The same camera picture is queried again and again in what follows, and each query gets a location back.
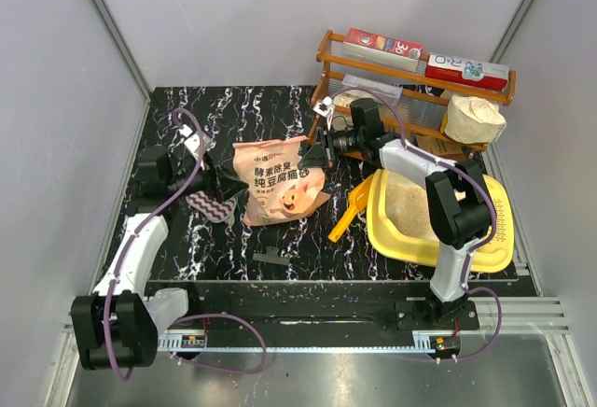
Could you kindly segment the pink cat litter bag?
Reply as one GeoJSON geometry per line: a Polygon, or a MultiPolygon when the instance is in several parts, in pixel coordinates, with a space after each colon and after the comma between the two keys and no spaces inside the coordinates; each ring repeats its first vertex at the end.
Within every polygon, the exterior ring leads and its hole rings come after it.
{"type": "Polygon", "coordinates": [[[233,145],[233,169],[248,185],[243,223],[250,227],[286,223],[310,216],[325,204],[326,175],[299,168],[304,135],[233,145]]]}

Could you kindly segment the yellow plastic litter scoop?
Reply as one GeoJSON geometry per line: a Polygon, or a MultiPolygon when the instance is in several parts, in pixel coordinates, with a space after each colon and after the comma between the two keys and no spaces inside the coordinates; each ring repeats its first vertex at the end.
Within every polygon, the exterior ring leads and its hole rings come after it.
{"type": "Polygon", "coordinates": [[[372,180],[373,175],[370,175],[349,193],[347,208],[338,223],[328,235],[328,239],[332,243],[337,243],[342,235],[348,230],[354,218],[360,212],[366,209],[372,180]]]}

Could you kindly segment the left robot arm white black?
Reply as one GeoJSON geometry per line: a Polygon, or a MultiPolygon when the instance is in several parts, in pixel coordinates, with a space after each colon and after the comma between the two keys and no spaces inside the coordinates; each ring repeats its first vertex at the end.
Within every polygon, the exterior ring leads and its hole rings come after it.
{"type": "Polygon", "coordinates": [[[134,183],[116,256],[91,294],[75,297],[71,305],[79,361],[89,371],[148,367],[160,335],[174,322],[182,328],[199,323],[201,304],[182,288],[162,289],[144,299],[154,259],[179,200],[201,191],[209,202],[223,203],[248,187],[209,157],[187,157],[175,165],[165,146],[139,153],[134,183]]]}

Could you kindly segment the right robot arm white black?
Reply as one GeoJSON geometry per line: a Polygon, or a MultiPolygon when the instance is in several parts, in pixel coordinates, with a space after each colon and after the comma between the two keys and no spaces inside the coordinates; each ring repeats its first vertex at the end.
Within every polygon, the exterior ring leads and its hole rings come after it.
{"type": "Polygon", "coordinates": [[[350,129],[318,127],[298,167],[331,168],[339,155],[358,152],[370,164],[425,190],[439,254],[428,294],[415,303],[412,319],[444,329],[465,310],[472,259],[496,231],[495,208],[475,161],[444,161],[415,147],[404,134],[386,132],[378,108],[381,100],[370,95],[352,101],[350,129]]]}

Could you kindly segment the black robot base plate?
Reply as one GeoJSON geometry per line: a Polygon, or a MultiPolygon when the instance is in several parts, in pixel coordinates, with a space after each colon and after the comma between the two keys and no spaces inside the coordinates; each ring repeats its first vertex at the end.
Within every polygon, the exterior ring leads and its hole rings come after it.
{"type": "Polygon", "coordinates": [[[394,297],[344,297],[266,299],[257,297],[206,297],[190,303],[190,313],[230,314],[248,321],[351,321],[377,324],[397,330],[459,330],[480,329],[479,314],[472,301],[460,310],[432,319],[423,311],[423,299],[394,297]]]}

